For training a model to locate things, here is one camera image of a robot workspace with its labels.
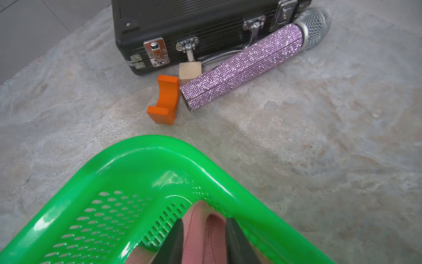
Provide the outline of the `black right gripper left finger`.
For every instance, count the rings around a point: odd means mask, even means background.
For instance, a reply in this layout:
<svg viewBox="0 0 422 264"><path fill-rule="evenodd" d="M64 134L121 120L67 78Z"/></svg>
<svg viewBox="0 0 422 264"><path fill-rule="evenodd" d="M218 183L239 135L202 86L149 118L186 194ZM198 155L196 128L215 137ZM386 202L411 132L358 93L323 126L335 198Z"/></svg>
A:
<svg viewBox="0 0 422 264"><path fill-rule="evenodd" d="M156 253L153 264L181 264L184 247L184 224L178 219Z"/></svg>

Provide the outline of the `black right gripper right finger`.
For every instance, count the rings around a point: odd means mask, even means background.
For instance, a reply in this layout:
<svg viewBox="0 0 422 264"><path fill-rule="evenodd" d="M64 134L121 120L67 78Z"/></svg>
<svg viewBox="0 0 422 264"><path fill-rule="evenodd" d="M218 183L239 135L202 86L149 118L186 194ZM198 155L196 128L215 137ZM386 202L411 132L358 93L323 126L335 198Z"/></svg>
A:
<svg viewBox="0 0 422 264"><path fill-rule="evenodd" d="M228 264L262 263L234 218L226 219L225 243Z"/></svg>

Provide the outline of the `pink t-shirt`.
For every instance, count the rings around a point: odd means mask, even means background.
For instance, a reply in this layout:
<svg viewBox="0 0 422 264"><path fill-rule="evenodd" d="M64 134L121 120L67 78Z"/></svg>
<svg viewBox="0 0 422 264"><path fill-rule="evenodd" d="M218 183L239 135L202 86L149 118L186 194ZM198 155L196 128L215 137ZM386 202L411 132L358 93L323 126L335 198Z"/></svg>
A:
<svg viewBox="0 0 422 264"><path fill-rule="evenodd" d="M197 201L182 217L183 264L226 264L226 219L205 201Z"/></svg>

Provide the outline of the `green plastic basket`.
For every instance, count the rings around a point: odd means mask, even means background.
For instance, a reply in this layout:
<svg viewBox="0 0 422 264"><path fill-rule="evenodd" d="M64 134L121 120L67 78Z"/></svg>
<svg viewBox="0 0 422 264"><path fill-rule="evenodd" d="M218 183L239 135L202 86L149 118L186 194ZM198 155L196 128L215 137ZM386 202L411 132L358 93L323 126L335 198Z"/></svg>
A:
<svg viewBox="0 0 422 264"><path fill-rule="evenodd" d="M157 251L197 201L237 220L275 264L329 264L305 237L193 146L144 135L86 163L1 252L3 264L122 264Z"/></svg>

